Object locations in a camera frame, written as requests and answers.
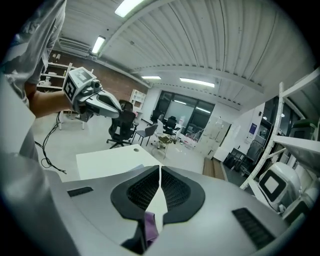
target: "fluorescent light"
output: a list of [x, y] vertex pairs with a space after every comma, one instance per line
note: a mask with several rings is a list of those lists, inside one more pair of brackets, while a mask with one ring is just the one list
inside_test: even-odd
[[211, 113], [210, 111], [208, 111], [208, 110], [205, 110], [205, 109], [203, 109], [203, 108], [201, 108], [201, 107], [196, 107], [196, 109], [197, 110], [201, 110], [201, 111], [203, 111], [203, 112], [206, 112], [206, 113]]
[[105, 40], [106, 39], [103, 36], [101, 36], [101, 35], [98, 36], [98, 38], [95, 41], [94, 47], [92, 49], [93, 54], [97, 54], [99, 52], [100, 47], [102, 46], [102, 44], [104, 43]]
[[179, 100], [174, 100], [174, 102], [177, 102], [177, 103], [180, 103], [180, 104], [183, 104], [183, 105], [187, 105], [187, 103], [179, 101]]
[[187, 83], [193, 83], [193, 84], [198, 84], [198, 85], [203, 85], [203, 86], [210, 86], [210, 87], [215, 87], [214, 83], [210, 82], [203, 82], [199, 80], [192, 80], [192, 79], [187, 79], [187, 78], [180, 78], [182, 82], [187, 82]]
[[141, 76], [143, 79], [158, 79], [161, 80], [160, 76]]
[[114, 13], [124, 18], [133, 8], [143, 1], [144, 0], [124, 0]]

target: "black cable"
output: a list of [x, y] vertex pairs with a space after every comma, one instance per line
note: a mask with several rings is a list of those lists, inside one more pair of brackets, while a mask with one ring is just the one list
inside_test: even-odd
[[[46, 153], [46, 145], [47, 145], [47, 143], [48, 143], [49, 137], [50, 137], [51, 134], [53, 134], [53, 133], [56, 131], [56, 129], [59, 127], [59, 124], [61, 123], [60, 120], [59, 120], [59, 116], [60, 116], [60, 112], [56, 115], [55, 125], [54, 125], [54, 127], [51, 129], [51, 131], [47, 134], [47, 136], [44, 138], [42, 145], [41, 145], [40, 143], [36, 142], [36, 141], [35, 141], [35, 144], [42, 149], [44, 158], [41, 160], [41, 165], [42, 165], [44, 168], [47, 169], [47, 168], [53, 167], [53, 168], [55, 168], [56, 170], [58, 170], [59, 172], [62, 172], [62, 173], [64, 173], [64, 174], [67, 174], [67, 172], [66, 172], [65, 170], [59, 169], [59, 168], [57, 168], [56, 166], [54, 166], [54, 165], [52, 164], [52, 162], [50, 161], [50, 159], [47, 157], [47, 153]], [[43, 161], [44, 161], [44, 160], [46, 161], [46, 163], [47, 163], [48, 166], [44, 166], [44, 164], [43, 164]]]

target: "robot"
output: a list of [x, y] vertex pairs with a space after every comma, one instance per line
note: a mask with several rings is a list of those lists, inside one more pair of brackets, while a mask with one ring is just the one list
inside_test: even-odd
[[[83, 67], [69, 72], [63, 91], [84, 122], [122, 111]], [[14, 239], [46, 255], [269, 255], [287, 234], [287, 223], [250, 194], [191, 171], [146, 166], [62, 183], [56, 172], [18, 154], [0, 151], [0, 160], [0, 198], [12, 217], [7, 222], [19, 228]], [[167, 213], [148, 247], [145, 211], [159, 190]]]

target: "corrugated ceiling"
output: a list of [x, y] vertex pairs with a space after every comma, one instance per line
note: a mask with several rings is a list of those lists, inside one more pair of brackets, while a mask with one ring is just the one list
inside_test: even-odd
[[114, 14], [121, 2], [68, 0], [62, 36], [92, 46], [106, 37], [102, 60], [136, 76], [161, 76], [153, 86], [163, 90], [255, 107], [276, 96], [280, 82], [288, 88], [313, 71], [304, 38], [268, 1], [149, 0], [125, 18]]

